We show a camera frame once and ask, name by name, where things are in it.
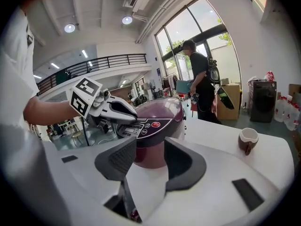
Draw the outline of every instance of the ceiling light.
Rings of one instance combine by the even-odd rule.
[[[83,53],[83,55],[84,55],[86,58],[88,58],[88,55],[86,54],[85,50],[82,50],[81,52]]]
[[[59,66],[55,65],[54,63],[51,63],[51,65],[52,65],[53,67],[57,68],[57,69],[60,68]]]
[[[65,32],[74,32],[75,26],[73,24],[67,24],[64,28]]]
[[[133,18],[131,16],[126,16],[122,19],[123,24],[130,24],[130,23],[132,23],[132,21],[133,21]]]

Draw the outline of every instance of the rice cooker control panel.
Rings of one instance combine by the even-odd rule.
[[[146,119],[144,122],[136,122],[131,125],[119,125],[117,133],[122,137],[137,137],[137,139],[149,137],[166,127],[172,119]]]

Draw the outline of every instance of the large window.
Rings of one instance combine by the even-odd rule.
[[[181,80],[194,79],[190,59],[179,46],[192,39],[197,44],[198,53],[217,60],[221,79],[241,83],[236,52],[227,29],[206,0],[194,0],[183,7],[163,26],[156,38],[166,75],[175,73]]]
[[[173,48],[182,44],[184,40],[188,40],[200,33],[197,24],[194,22],[193,17],[188,10],[184,10],[175,17],[168,25],[166,25],[166,29]]]
[[[171,51],[170,44],[169,44],[169,41],[168,41],[168,38],[167,38],[167,35],[166,35],[164,29],[162,29],[162,31],[157,34],[157,39],[158,39],[159,44],[160,44],[162,55],[165,55],[169,51]]]
[[[222,23],[220,17],[206,0],[198,0],[189,6],[202,31],[215,27]]]
[[[207,40],[212,58],[217,61],[220,78],[228,78],[230,83],[240,85],[240,71],[232,41],[228,33]]]

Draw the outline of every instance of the tree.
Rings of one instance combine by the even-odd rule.
[[[226,32],[226,33],[223,33],[222,35],[218,36],[221,40],[226,40],[227,41],[227,46],[230,46],[232,45],[232,40],[231,38],[229,37],[229,34]]]
[[[176,48],[176,47],[178,47],[179,45],[182,45],[182,44],[184,43],[184,41],[185,41],[185,40],[182,40],[182,41],[179,41],[179,40],[178,40],[177,42],[173,42],[173,48]],[[166,52],[169,53],[170,51],[171,51],[171,47],[170,47],[170,45],[168,45],[168,46],[166,47]],[[189,59],[188,56],[185,56],[185,57],[186,57],[186,64],[187,64],[188,70],[191,70],[192,68],[191,68],[191,62],[190,62],[190,59]],[[167,62],[170,62],[170,63],[172,64],[172,65],[171,65],[172,68],[173,68],[173,67],[176,67],[175,60],[174,60],[173,57],[170,58],[169,60],[167,60]]]

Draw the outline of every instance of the backpack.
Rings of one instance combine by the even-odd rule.
[[[213,84],[221,84],[220,73],[217,68],[216,60],[213,60],[211,57],[207,57],[208,60],[208,76]]]

